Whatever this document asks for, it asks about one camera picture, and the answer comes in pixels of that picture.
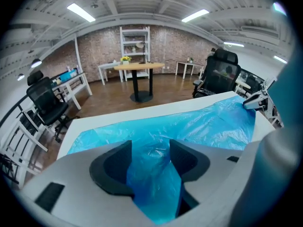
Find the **fluorescent light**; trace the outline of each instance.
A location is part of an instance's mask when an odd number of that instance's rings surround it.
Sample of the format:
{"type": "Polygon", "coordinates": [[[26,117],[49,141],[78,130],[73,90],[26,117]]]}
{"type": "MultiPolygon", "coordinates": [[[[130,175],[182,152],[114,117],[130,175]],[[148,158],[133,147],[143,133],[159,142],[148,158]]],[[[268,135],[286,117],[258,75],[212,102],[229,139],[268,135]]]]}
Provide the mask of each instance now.
{"type": "Polygon", "coordinates": [[[273,4],[273,6],[274,6],[274,9],[275,9],[276,11],[278,11],[278,12],[280,12],[280,13],[282,13],[282,14],[284,14],[284,15],[286,16],[286,12],[285,12],[285,10],[283,9],[283,7],[281,6],[281,4],[275,2],[275,3],[273,4]]]}
{"type": "Polygon", "coordinates": [[[95,18],[92,17],[88,12],[84,11],[82,8],[80,8],[77,4],[73,3],[67,7],[68,10],[78,14],[82,18],[86,19],[89,22],[95,21],[95,18]]]}
{"type": "Polygon", "coordinates": [[[206,9],[200,10],[197,13],[194,13],[194,14],[189,15],[188,17],[182,19],[182,22],[186,23],[186,22],[188,22],[188,21],[190,21],[190,20],[192,20],[192,19],[194,19],[196,17],[200,17],[200,16],[202,16],[204,14],[207,14],[207,13],[209,13],[209,12],[206,9]]]}
{"type": "Polygon", "coordinates": [[[18,77],[17,77],[17,81],[20,81],[24,78],[24,74],[19,74],[18,77]]]}
{"type": "Polygon", "coordinates": [[[224,42],[224,44],[228,44],[228,45],[235,45],[235,46],[244,47],[244,45],[243,45],[243,44],[237,44],[237,43],[232,43],[232,42],[224,42]]]}
{"type": "Polygon", "coordinates": [[[281,62],[283,62],[284,64],[287,64],[287,61],[286,60],[283,60],[282,58],[280,58],[280,57],[278,57],[278,56],[274,56],[274,58],[276,59],[276,60],[278,60],[278,61],[281,61],[281,62]]]}

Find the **yellow flowers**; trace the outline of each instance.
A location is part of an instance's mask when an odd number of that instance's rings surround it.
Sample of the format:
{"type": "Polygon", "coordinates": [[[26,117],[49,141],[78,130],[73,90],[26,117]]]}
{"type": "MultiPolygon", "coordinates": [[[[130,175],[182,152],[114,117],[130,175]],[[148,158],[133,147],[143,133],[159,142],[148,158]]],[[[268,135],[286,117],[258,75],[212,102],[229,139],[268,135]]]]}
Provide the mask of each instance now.
{"type": "Polygon", "coordinates": [[[120,61],[131,61],[131,57],[123,56],[120,61]]]}

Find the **shelving unit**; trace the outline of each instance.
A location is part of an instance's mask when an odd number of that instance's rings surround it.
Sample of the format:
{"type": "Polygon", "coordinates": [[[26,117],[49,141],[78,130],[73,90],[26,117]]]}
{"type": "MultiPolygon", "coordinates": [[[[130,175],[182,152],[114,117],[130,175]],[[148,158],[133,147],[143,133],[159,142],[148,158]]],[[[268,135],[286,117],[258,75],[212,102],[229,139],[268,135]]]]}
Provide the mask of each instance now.
{"type": "MultiPolygon", "coordinates": [[[[127,46],[136,46],[137,43],[142,42],[143,40],[134,40],[134,41],[127,41],[127,37],[136,37],[144,36],[144,41],[145,41],[145,60],[146,61],[151,61],[151,41],[150,41],[150,27],[146,27],[144,29],[122,29],[120,27],[120,41],[121,41],[121,55],[123,56],[141,56],[143,55],[142,52],[130,52],[130,53],[125,53],[125,47],[127,46]]],[[[132,78],[132,73],[129,71],[124,71],[124,76],[125,80],[127,81],[128,78],[132,78]]],[[[148,70],[145,71],[139,71],[137,72],[137,77],[150,77],[148,70]]]]}

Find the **blue plastic sheet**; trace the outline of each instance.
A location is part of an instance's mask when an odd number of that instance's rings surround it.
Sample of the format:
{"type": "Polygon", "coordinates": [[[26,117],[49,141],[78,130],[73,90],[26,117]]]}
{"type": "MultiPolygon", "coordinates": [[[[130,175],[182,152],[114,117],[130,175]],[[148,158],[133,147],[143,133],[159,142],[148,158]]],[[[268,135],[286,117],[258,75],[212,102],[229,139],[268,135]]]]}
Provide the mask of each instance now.
{"type": "Polygon", "coordinates": [[[181,179],[169,158],[169,140],[243,150],[251,141],[255,111],[235,96],[201,110],[119,122],[82,132],[68,154],[132,140],[127,184],[135,204],[156,224],[176,217],[181,179]]]}

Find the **ceiling light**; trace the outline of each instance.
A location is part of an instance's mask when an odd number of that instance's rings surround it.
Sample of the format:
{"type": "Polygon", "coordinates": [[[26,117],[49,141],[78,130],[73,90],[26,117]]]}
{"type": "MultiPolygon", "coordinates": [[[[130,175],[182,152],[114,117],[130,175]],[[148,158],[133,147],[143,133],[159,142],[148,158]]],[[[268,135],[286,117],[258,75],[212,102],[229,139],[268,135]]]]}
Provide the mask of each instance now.
{"type": "Polygon", "coordinates": [[[274,58],[276,59],[276,60],[278,60],[278,61],[281,61],[281,62],[283,62],[284,64],[287,64],[287,61],[286,60],[283,60],[282,58],[280,58],[280,57],[278,57],[278,56],[274,56],[274,58]]]}
{"type": "Polygon", "coordinates": [[[244,47],[244,45],[243,45],[243,44],[237,44],[237,43],[232,43],[232,42],[224,42],[224,44],[228,44],[228,45],[235,45],[235,46],[244,47]]]}
{"type": "Polygon", "coordinates": [[[182,22],[186,23],[186,22],[188,22],[188,21],[190,21],[190,20],[192,20],[192,19],[194,19],[196,17],[200,17],[200,16],[202,16],[204,14],[207,14],[207,13],[209,13],[209,12],[206,9],[200,10],[197,13],[194,13],[194,14],[189,15],[188,17],[182,19],[182,22]]]}
{"type": "Polygon", "coordinates": [[[285,12],[285,10],[283,9],[283,7],[281,6],[281,4],[275,2],[275,3],[273,4],[273,6],[274,6],[274,9],[275,9],[276,11],[278,11],[278,12],[280,12],[280,13],[282,13],[282,14],[284,14],[284,15],[286,16],[286,12],[285,12]]]}
{"type": "Polygon", "coordinates": [[[89,22],[95,21],[95,18],[92,17],[88,12],[84,11],[82,8],[80,8],[77,4],[73,3],[67,7],[68,10],[78,14],[82,18],[86,19],[89,22]]]}
{"type": "Polygon", "coordinates": [[[17,77],[17,81],[20,81],[24,78],[24,74],[19,74],[18,77],[17,77]]]}
{"type": "Polygon", "coordinates": [[[40,59],[34,59],[33,62],[32,62],[31,68],[35,68],[35,67],[37,67],[41,64],[42,64],[42,61],[40,59]]]}

